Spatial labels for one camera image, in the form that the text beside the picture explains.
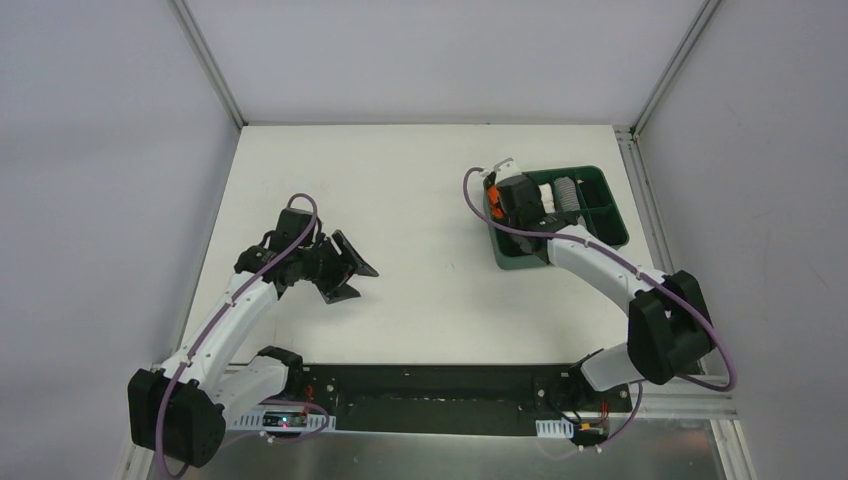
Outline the green divided plastic tray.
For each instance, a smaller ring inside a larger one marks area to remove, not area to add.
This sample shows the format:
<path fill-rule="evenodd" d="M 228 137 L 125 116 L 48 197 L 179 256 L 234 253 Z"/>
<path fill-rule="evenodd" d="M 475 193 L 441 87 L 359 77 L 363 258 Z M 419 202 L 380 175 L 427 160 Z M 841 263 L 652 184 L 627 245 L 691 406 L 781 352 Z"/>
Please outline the green divided plastic tray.
<path fill-rule="evenodd" d="M 575 181 L 578 189 L 581 209 L 573 212 L 559 210 L 555 199 L 554 213 L 567 213 L 575 216 L 577 222 L 584 226 L 592 235 L 607 245 L 618 249 L 629 241 L 629 233 L 622 220 L 618 206 L 601 169 L 596 166 L 578 166 L 556 169 L 524 171 L 538 186 L 550 184 L 557 178 L 569 177 Z M 540 259 L 532 255 L 503 255 L 496 246 L 495 232 L 489 229 L 494 258 L 497 266 L 503 270 L 520 270 L 543 267 Z"/>

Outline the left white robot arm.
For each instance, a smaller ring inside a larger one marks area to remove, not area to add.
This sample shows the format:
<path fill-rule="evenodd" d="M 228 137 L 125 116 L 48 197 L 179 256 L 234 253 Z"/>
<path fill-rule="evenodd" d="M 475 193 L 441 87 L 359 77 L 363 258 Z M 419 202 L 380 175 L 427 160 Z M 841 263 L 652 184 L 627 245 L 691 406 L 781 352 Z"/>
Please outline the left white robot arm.
<path fill-rule="evenodd" d="M 259 321 L 299 282 L 323 301 L 359 297 L 355 276 L 375 277 L 339 230 L 326 234 L 318 216 L 286 207 L 274 229 L 244 250 L 213 311 L 156 369 L 140 369 L 127 387 L 132 442 L 161 458 L 202 467 L 221 447 L 228 427 L 253 407 L 275 398 L 306 412 L 301 355 L 267 346 L 246 367 L 225 372 Z"/>

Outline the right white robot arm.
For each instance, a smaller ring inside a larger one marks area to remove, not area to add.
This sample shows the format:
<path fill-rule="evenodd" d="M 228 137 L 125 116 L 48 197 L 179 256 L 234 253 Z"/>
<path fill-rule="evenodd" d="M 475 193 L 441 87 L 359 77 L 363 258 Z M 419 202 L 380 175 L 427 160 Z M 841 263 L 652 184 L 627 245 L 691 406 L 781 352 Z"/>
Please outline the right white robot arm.
<path fill-rule="evenodd" d="M 572 212 L 545 209 L 539 185 L 525 174 L 499 176 L 488 190 L 496 220 L 523 253 L 565 269 L 603 293 L 627 316 L 627 338 L 574 367 L 569 400 L 595 408 L 608 389 L 649 381 L 662 385 L 712 352 L 697 281 L 632 264 L 593 236 Z"/>

